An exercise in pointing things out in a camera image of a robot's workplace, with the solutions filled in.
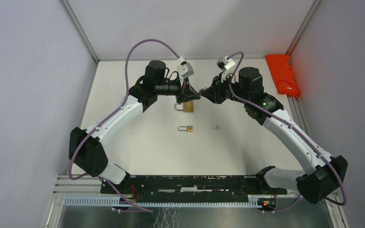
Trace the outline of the large brass padlock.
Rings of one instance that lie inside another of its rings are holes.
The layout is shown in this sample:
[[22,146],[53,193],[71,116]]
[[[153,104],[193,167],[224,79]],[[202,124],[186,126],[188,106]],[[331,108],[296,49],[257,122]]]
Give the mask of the large brass padlock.
[[179,112],[193,113],[194,112],[194,101],[188,101],[184,103],[175,103],[174,109]]

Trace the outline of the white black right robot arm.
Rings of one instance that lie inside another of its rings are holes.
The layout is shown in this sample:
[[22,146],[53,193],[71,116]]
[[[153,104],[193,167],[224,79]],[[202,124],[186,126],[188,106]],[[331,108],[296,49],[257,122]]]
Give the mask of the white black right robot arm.
[[260,178],[255,181],[257,191],[267,194],[274,188],[294,190],[312,204],[329,200],[343,206],[344,202],[335,202],[328,196],[343,188],[347,160],[341,155],[332,156],[305,134],[283,104],[264,91],[263,77],[257,68],[240,69],[236,82],[232,81],[233,77],[233,74],[227,79],[215,76],[208,88],[200,90],[200,95],[218,105],[227,99],[242,103],[247,115],[273,133],[302,168],[284,170],[269,166],[262,169],[258,173]]

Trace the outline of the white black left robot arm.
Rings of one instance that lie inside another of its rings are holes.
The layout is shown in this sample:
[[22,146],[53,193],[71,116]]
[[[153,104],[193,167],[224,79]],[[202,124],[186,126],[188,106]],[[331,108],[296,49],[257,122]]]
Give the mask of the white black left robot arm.
[[118,193],[126,193],[130,189],[130,180],[126,178],[128,172],[109,161],[106,154],[109,142],[129,121],[153,105],[160,95],[174,96],[178,104],[200,99],[189,82],[189,77],[194,74],[190,63],[181,61],[173,80],[165,76],[167,69],[163,61],[150,61],[144,75],[129,88],[113,110],[86,129],[74,128],[70,133],[70,164],[77,165],[86,175],[112,182]]

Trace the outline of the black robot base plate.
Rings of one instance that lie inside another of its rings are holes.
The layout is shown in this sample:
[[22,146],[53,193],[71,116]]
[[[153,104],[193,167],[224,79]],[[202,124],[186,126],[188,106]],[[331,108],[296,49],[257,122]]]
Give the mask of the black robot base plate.
[[243,176],[147,176],[127,175],[120,184],[102,181],[102,194],[131,196],[139,203],[247,202],[248,195],[285,195],[256,175]]

